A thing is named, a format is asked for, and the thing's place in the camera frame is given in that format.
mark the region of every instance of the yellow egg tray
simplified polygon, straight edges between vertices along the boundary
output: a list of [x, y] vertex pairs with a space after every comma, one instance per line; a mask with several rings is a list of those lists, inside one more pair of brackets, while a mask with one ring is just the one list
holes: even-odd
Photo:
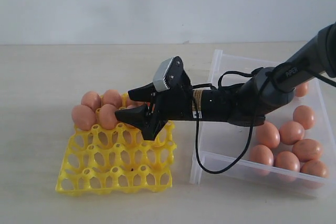
[[71, 196], [98, 195], [119, 190], [136, 193], [172, 187], [170, 165], [174, 161], [173, 122], [155, 141], [145, 141], [137, 128], [119, 123], [113, 130], [99, 124], [90, 131], [75, 127], [57, 179], [56, 191]]

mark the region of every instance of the egg tray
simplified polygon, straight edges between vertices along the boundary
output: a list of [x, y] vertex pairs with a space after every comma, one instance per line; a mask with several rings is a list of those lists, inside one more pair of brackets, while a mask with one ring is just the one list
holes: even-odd
[[168, 121], [154, 141], [145, 141], [139, 129], [124, 123], [113, 130], [99, 124], [90, 131], [74, 128], [57, 179], [57, 192], [80, 196], [115, 190], [158, 192], [172, 187], [170, 165], [176, 149], [173, 122]]

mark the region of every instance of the egg tray cup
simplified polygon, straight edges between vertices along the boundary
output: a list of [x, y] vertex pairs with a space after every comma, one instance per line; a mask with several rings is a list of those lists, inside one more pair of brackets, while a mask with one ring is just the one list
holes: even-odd
[[[125, 106], [127, 95], [122, 98]], [[69, 139], [55, 190], [80, 196], [110, 194], [116, 190], [159, 192], [172, 187], [174, 127], [168, 121], [154, 141], [145, 141], [139, 129], [124, 123], [117, 124], [113, 130], [105, 130], [99, 124], [93, 125], [90, 131], [74, 126], [75, 133]]]

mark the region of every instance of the clear plastic container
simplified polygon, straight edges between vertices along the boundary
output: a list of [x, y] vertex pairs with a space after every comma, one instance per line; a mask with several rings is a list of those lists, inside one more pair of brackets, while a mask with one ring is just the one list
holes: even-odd
[[[215, 50], [208, 82], [217, 86], [218, 78], [228, 70], [251, 72], [258, 67], [274, 67], [279, 62], [255, 60], [243, 57], [228, 56], [222, 50]], [[248, 79], [240, 76], [227, 75], [223, 78], [223, 85], [246, 82]], [[318, 140], [323, 145], [323, 155], [320, 158], [329, 168], [329, 178], [321, 178], [303, 173], [297, 173], [277, 167], [266, 166], [248, 161], [249, 150], [235, 166], [218, 176], [224, 176], [247, 180], [253, 183], [265, 184], [291, 190], [300, 194], [314, 197], [328, 195], [336, 187], [336, 144], [332, 134], [330, 122], [324, 106], [319, 81], [309, 81], [309, 93], [303, 98], [295, 97], [288, 105], [266, 115], [266, 120], [280, 128], [283, 123], [292, 120], [294, 109], [299, 105], [308, 105], [316, 113], [316, 124], [306, 130], [305, 138]], [[221, 122], [203, 122], [199, 132], [199, 154], [204, 166], [211, 170], [219, 170], [229, 165], [244, 149], [249, 128], [234, 126]], [[257, 144], [255, 131], [253, 133], [250, 148]], [[273, 151], [276, 156], [281, 151], [290, 151], [292, 146], [283, 145]], [[256, 170], [268, 170], [267, 176], [260, 176]], [[205, 173], [197, 163], [196, 155], [193, 155], [191, 170], [191, 183], [199, 184], [202, 174]], [[295, 177], [293, 182], [285, 182], [279, 177], [288, 175]]]

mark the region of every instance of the wire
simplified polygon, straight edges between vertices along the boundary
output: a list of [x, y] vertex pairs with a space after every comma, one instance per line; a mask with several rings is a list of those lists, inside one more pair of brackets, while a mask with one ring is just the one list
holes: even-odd
[[[258, 94], [257, 94], [257, 97], [256, 97], [256, 101], [255, 101], [255, 104], [254, 104], [254, 109], [253, 109], [253, 117], [251, 119], [251, 122], [250, 122], [250, 128], [249, 128], [249, 133], [248, 133], [248, 138], [247, 138], [247, 142], [246, 142], [246, 145], [243, 149], [243, 151], [241, 152], [241, 154], [232, 162], [230, 163], [228, 166], [226, 166], [225, 168], [221, 169], [221, 170], [209, 170], [207, 169], [206, 167], [204, 167], [204, 165], [202, 164], [201, 160], [200, 160], [200, 155], [199, 155], [199, 150], [198, 150], [198, 133], [200, 131], [200, 117], [199, 117], [199, 114], [198, 114], [198, 105], [197, 105], [197, 102], [196, 102], [196, 99], [194, 98], [194, 96], [191, 94], [191, 98], [192, 98], [192, 102], [194, 103], [194, 107], [195, 107], [195, 110], [196, 110], [196, 137], [195, 137], [195, 152], [196, 152], [196, 159], [197, 159], [197, 162], [199, 164], [199, 166], [207, 173], [210, 173], [210, 174], [221, 174], [221, 173], [224, 173], [226, 172], [227, 170], [229, 170], [230, 168], [232, 168], [235, 164], [237, 164], [241, 159], [242, 157], [246, 154], [249, 146], [250, 146], [250, 143], [251, 143], [251, 138], [252, 138], [252, 133], [253, 133], [253, 128], [254, 128], [254, 121], [256, 119], [256, 116], [257, 116], [257, 111], [258, 111], [258, 103], [259, 103], [259, 99], [260, 99], [260, 96], [262, 94], [262, 92], [264, 91], [266, 85], [271, 81], [272, 83], [275, 83], [274, 81], [274, 75], [276, 73], [276, 71], [278, 71], [279, 69], [281, 69], [282, 67], [284, 66], [294, 66], [294, 64], [290, 63], [290, 62], [284, 62], [278, 66], [276, 66], [275, 68], [272, 69], [272, 71], [270, 72], [267, 72], [267, 78], [266, 80], [264, 81], [264, 83], [262, 84]], [[221, 75], [221, 77], [218, 79], [218, 89], [220, 88], [229, 88], [229, 87], [222, 87], [222, 79], [223, 79], [223, 76], [226, 75], [226, 74], [238, 74], [240, 76], [243, 76], [243, 77], [253, 77], [255, 76], [262, 68], [258, 68], [258, 69], [255, 69], [254, 71], [252, 71], [252, 73], [243, 73], [243, 72], [239, 72], [239, 71], [227, 71], [225, 72], [223, 75]], [[336, 82], [310, 70], [310, 69], [305, 69], [304, 71], [306, 71], [307, 73], [309, 73], [310, 75], [318, 78], [319, 80], [333, 86], [333, 87], [336, 87]], [[193, 89], [196, 89], [196, 88], [200, 88], [200, 87], [214, 87], [213, 85], [207, 83], [207, 84], [199, 84], [199, 85], [195, 85], [193, 86]]]

